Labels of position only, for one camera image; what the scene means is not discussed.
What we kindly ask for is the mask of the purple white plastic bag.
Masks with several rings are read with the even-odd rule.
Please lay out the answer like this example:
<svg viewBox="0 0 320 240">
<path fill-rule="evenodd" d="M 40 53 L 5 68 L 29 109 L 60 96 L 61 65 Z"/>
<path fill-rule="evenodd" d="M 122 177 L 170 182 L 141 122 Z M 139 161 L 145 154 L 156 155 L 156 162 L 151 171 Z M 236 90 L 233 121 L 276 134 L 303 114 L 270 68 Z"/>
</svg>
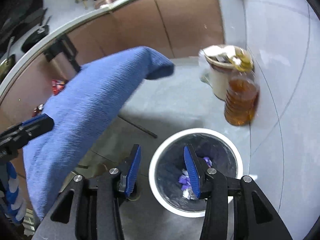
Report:
<svg viewBox="0 0 320 240">
<path fill-rule="evenodd" d="M 211 197 L 212 189 L 213 189 L 213 184 L 210 181 L 210 177 L 207 174 L 207 170 L 210 169 L 210 168 L 213 168 L 213 163 L 212 163 L 211 159 L 208 156 L 199 157 L 199 158 L 203 159 L 207 163 L 207 164 L 202 164 L 202 167 L 203 167 L 205 175 L 206 175 L 206 181 L 205 181 L 205 184 L 204 184 L 204 192 L 201 194 L 201 196 L 202 196 L 201 199 L 207 199 L 207 198 Z M 190 180 L 189 180 L 189 176 L 188 176 L 188 172 L 187 172 L 187 168 L 186 167 L 183 170 L 182 175 L 179 177 L 178 182 L 180 184 L 182 184 L 181 190 L 183 192 L 184 198 L 192 199 L 192 200 L 196 200 L 197 199 L 195 197 L 195 194 L 193 193 L 193 191 L 191 189 Z"/>
</svg>

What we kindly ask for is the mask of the red snack bag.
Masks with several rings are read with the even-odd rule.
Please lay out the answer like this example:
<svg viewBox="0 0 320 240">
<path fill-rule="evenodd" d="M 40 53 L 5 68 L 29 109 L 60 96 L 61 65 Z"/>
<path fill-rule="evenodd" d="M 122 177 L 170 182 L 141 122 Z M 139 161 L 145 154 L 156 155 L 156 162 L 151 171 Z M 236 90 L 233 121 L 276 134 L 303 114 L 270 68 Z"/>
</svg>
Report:
<svg viewBox="0 0 320 240">
<path fill-rule="evenodd" d="M 52 91 L 53 95 L 56 96 L 59 94 L 61 91 L 64 90 L 66 86 L 66 82 L 62 80 L 52 80 Z"/>
</svg>

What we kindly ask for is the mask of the dark red silver snack wrapper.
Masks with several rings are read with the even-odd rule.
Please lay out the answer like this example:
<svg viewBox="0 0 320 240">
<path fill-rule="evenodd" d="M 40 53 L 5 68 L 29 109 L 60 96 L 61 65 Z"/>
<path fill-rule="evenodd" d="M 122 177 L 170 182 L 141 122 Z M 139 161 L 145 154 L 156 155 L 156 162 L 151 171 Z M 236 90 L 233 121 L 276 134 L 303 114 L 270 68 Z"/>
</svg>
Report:
<svg viewBox="0 0 320 240">
<path fill-rule="evenodd" d="M 33 114 L 32 114 L 32 117 L 36 117 L 38 115 L 40 115 L 43 111 L 43 108 L 44 108 L 44 104 L 40 104 L 38 105 L 34 110 L 33 110 Z"/>
</svg>

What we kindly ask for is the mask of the white rimmed trash bin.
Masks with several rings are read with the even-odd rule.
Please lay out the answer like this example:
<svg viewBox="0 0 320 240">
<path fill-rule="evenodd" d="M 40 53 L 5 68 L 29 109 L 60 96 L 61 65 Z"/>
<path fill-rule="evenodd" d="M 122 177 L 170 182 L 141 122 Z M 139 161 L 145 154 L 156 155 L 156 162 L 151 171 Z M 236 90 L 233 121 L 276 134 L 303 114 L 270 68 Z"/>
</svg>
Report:
<svg viewBox="0 0 320 240">
<path fill-rule="evenodd" d="M 149 166 L 151 191 L 159 204 L 182 217 L 204 217 L 210 195 L 207 170 L 240 179 L 243 164 L 236 146 L 207 128 L 180 131 L 164 140 Z"/>
</svg>

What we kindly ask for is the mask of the blue terry towel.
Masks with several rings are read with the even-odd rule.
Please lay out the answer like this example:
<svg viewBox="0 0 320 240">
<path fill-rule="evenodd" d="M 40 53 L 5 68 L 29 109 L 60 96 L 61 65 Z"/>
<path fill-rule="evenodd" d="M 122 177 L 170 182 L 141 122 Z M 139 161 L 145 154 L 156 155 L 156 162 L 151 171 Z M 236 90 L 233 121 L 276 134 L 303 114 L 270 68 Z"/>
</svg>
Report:
<svg viewBox="0 0 320 240">
<path fill-rule="evenodd" d="M 65 178 L 118 115 L 143 80 L 174 73 L 174 63 L 149 47 L 136 47 L 84 64 L 44 113 L 54 128 L 23 148 L 29 198 L 38 219 L 54 204 Z"/>
</svg>

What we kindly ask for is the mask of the brown black electric kettle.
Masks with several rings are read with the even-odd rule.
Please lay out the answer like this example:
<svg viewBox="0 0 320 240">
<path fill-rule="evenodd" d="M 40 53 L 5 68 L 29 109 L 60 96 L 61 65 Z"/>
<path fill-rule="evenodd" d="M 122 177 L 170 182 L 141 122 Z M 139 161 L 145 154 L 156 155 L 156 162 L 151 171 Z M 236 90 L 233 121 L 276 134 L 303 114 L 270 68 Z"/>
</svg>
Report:
<svg viewBox="0 0 320 240">
<path fill-rule="evenodd" d="M 80 72 L 80 66 L 76 61 L 78 51 L 70 40 L 67 34 L 62 34 L 44 50 L 44 55 L 47 62 L 53 61 L 59 54 L 63 54 L 69 64 L 73 67 L 76 73 Z"/>
</svg>

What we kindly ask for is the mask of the amber oil bottle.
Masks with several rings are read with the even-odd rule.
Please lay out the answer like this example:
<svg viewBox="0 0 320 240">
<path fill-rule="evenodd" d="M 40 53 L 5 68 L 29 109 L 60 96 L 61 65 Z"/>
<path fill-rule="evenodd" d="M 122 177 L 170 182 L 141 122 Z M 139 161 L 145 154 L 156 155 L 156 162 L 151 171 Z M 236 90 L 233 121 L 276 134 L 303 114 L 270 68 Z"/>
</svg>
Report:
<svg viewBox="0 0 320 240">
<path fill-rule="evenodd" d="M 260 86 L 254 72 L 250 53 L 234 47 L 227 54 L 233 65 L 226 90 L 224 115 L 228 123 L 244 126 L 253 119 L 257 107 Z"/>
</svg>

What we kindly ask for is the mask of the black frying pan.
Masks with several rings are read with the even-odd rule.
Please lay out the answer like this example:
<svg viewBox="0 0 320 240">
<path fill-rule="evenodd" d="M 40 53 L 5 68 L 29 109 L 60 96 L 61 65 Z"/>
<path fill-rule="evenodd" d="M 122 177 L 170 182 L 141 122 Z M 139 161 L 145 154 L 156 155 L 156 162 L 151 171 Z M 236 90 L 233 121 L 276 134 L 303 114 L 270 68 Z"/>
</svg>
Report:
<svg viewBox="0 0 320 240">
<path fill-rule="evenodd" d="M 34 31 L 22 44 L 21 51 L 26 53 L 29 51 L 35 44 L 37 44 L 39 41 L 41 41 L 44 37 L 46 37 L 49 34 L 49 21 L 51 19 L 51 16 L 48 17 L 45 24 L 40 26 L 36 31 Z"/>
</svg>

